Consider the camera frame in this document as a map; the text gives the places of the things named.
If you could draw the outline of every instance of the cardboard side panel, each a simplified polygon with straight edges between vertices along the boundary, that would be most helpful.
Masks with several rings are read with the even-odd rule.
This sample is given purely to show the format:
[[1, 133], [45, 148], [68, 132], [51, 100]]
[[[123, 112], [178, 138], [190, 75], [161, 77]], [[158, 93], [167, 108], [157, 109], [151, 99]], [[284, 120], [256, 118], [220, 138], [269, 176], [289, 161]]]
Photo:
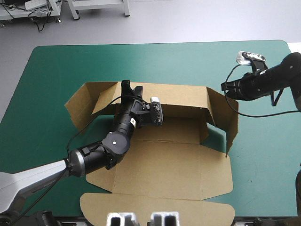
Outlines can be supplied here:
[[200, 200], [200, 147], [132, 141], [130, 150], [117, 165], [113, 193]]
[[187, 86], [132, 82], [132, 88], [143, 86], [143, 98], [159, 97], [162, 104], [207, 108], [205, 86]]
[[83, 194], [81, 210], [86, 219], [95, 226], [106, 225], [110, 212], [134, 212], [144, 226], [151, 213], [158, 211], [179, 212], [182, 226], [230, 226], [235, 212], [226, 204], [204, 201], [156, 199], [124, 194]]
[[99, 93], [116, 82], [87, 82], [65, 104], [75, 127], [80, 130], [95, 116], [91, 115], [98, 100]]
[[230, 157], [203, 147], [200, 153], [202, 200], [233, 190]]
[[[238, 133], [238, 115], [227, 104], [225, 96], [218, 92], [207, 88], [209, 94], [209, 100], [211, 103], [212, 115], [215, 125], [226, 131], [227, 136], [227, 152], [229, 151], [232, 142]], [[231, 106], [238, 110], [238, 102], [229, 99]]]
[[162, 141], [199, 144], [198, 120], [188, 118], [164, 118], [160, 127], [145, 126], [137, 129], [132, 140]]
[[[96, 102], [93, 113], [96, 113], [104, 109], [108, 105], [108, 103], [110, 103], [113, 99], [119, 97], [120, 95], [121, 95], [120, 82], [102, 91], [101, 93], [99, 93], [99, 98]], [[120, 99], [116, 100], [116, 102], [114, 103], [115, 104], [120, 103]]]
[[91, 115], [96, 101], [91, 97], [90, 92], [83, 85], [65, 104], [71, 120], [75, 127], [80, 130], [93, 119]]
[[199, 116], [199, 142], [204, 141], [208, 136], [208, 127], [206, 122], [206, 109], [201, 109], [201, 113]]
[[111, 170], [101, 168], [86, 175], [87, 182], [97, 185], [107, 191], [113, 191], [115, 183], [116, 167]]
[[97, 101], [99, 93], [109, 89], [113, 85], [117, 84], [116, 81], [102, 81], [102, 82], [87, 82], [86, 85], [89, 89], [90, 96]]

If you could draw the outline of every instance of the green mat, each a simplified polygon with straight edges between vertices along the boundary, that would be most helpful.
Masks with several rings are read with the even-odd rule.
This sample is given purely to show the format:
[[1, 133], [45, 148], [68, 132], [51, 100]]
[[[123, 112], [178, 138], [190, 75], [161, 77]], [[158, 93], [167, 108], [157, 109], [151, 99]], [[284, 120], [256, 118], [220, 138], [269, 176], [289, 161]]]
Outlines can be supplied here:
[[[205, 85], [220, 92], [240, 50], [263, 54], [268, 66], [290, 53], [279, 40], [37, 47], [0, 124], [0, 170], [16, 172], [66, 157], [65, 146], [76, 129], [64, 104], [83, 83], [130, 79]], [[251, 67], [240, 67], [232, 78], [247, 71]], [[294, 108], [289, 89], [277, 107], [270, 106], [269, 97], [240, 102], [240, 111], [250, 114]], [[72, 148], [103, 139], [111, 120], [112, 116], [101, 116]], [[240, 117], [230, 152], [234, 190], [210, 201], [232, 205], [237, 216], [296, 215], [294, 180], [301, 161], [300, 126], [299, 114]], [[224, 152], [224, 132], [210, 126], [210, 137], [203, 144]], [[81, 215], [79, 198], [86, 192], [104, 191], [85, 178], [67, 178], [31, 212], [48, 209], [55, 215]], [[38, 194], [29, 198], [26, 206]]]

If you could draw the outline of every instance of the gray floor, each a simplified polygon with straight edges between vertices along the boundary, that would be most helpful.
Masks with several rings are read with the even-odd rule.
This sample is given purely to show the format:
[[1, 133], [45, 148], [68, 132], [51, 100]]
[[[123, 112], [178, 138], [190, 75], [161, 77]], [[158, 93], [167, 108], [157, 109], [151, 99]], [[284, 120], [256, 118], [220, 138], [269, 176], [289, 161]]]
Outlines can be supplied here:
[[298, 0], [200, 1], [133, 0], [131, 16], [122, 9], [82, 11], [73, 20], [63, 4], [62, 24], [38, 33], [28, 20], [0, 29], [0, 120], [36, 46], [229, 40], [300, 42]]

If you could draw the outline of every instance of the cardboard box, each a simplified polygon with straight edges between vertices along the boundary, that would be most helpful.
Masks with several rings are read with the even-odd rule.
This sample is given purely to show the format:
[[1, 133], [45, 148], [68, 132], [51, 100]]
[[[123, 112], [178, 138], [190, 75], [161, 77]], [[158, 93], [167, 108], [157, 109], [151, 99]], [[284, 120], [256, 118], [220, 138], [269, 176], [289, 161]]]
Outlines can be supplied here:
[[[74, 125], [83, 128], [111, 100], [120, 96], [121, 82], [88, 82], [66, 103]], [[178, 211], [182, 226], [229, 226], [234, 209], [203, 201], [232, 191], [230, 158], [200, 145], [207, 122], [224, 130], [227, 151], [238, 131], [238, 115], [224, 96], [201, 86], [132, 82], [143, 86], [143, 98], [159, 97], [165, 117], [161, 127], [136, 129], [123, 161], [112, 170], [87, 175], [93, 185], [112, 194], [83, 194], [84, 216], [104, 226], [109, 212], [135, 212], [146, 225], [152, 212]], [[114, 114], [116, 104], [104, 114]], [[236, 101], [231, 104], [238, 108]]]

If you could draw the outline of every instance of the black robotic arm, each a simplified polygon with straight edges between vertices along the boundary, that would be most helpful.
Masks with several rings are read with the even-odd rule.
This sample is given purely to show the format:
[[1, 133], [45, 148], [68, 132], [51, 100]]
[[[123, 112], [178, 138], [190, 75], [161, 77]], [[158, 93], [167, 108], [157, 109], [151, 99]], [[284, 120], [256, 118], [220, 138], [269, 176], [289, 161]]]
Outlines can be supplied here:
[[147, 124], [160, 126], [163, 113], [159, 99], [152, 97], [148, 104], [142, 99], [142, 92], [141, 86], [131, 89], [129, 80], [122, 81], [120, 109], [103, 140], [74, 149], [61, 161], [15, 174], [0, 172], [0, 225], [24, 225], [26, 220], [32, 220], [20, 220], [28, 196], [64, 177], [81, 177], [103, 167], [111, 169], [129, 150], [136, 128]]

